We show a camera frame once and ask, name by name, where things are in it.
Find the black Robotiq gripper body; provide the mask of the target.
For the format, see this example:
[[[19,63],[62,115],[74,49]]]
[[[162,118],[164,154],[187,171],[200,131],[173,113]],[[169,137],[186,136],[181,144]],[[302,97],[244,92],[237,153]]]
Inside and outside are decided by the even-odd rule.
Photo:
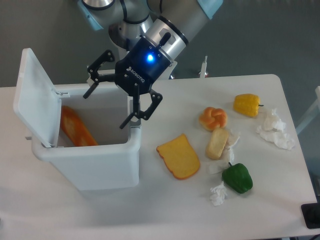
[[[139,93],[150,92],[153,83],[169,67],[171,61],[161,52],[161,48],[169,41],[163,36],[157,46],[142,37],[132,50],[115,65],[117,75],[115,84],[129,96],[134,94],[134,85],[139,86]]]

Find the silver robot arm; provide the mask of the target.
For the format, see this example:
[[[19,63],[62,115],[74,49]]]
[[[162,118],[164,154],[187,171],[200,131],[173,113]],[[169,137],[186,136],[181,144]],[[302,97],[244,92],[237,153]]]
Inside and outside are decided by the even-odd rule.
[[[119,60],[113,74],[100,67],[114,62],[106,50],[87,69],[88,98],[102,82],[114,83],[132,97],[132,111],[124,120],[148,120],[163,97],[153,90],[155,81],[169,77],[175,59],[213,18],[220,0],[80,0],[78,6],[94,30],[108,30]]]

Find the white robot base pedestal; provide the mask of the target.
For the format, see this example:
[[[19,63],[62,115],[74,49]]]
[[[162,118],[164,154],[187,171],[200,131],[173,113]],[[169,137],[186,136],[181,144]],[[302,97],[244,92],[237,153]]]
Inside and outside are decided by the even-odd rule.
[[[122,21],[112,24],[108,28],[110,40],[117,47],[121,60],[133,51],[133,48],[140,39],[145,38],[155,46],[167,32],[171,34],[171,37],[164,45],[162,53],[170,60],[170,64],[163,70],[161,75],[159,75],[158,78],[161,80],[174,78],[172,76],[172,71],[177,65],[175,58],[187,46],[187,44],[183,42],[182,35],[178,35],[174,32],[169,24],[160,20],[153,22],[150,17],[141,23],[133,24]]]

